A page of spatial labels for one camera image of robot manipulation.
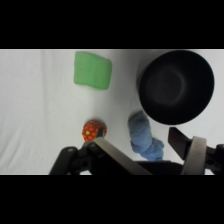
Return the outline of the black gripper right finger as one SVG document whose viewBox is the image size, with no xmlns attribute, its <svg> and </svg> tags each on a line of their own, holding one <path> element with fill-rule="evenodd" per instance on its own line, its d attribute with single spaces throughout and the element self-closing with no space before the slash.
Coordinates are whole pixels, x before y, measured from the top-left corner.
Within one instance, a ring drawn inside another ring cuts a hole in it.
<svg viewBox="0 0 224 224">
<path fill-rule="evenodd" d="M 168 143 L 184 161 L 182 175 L 203 175 L 206 169 L 224 175 L 224 144 L 209 147 L 206 139 L 189 139 L 175 127 L 169 129 Z"/>
</svg>

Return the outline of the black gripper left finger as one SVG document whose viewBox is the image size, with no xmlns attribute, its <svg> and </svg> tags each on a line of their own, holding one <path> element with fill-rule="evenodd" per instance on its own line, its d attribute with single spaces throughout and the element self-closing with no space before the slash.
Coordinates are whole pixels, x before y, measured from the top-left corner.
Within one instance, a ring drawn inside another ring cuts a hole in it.
<svg viewBox="0 0 224 224">
<path fill-rule="evenodd" d="M 102 129 L 81 149 L 62 149 L 50 175 L 80 175 L 84 171 L 92 175 L 150 175 L 149 171 L 109 143 L 103 137 Z"/>
</svg>

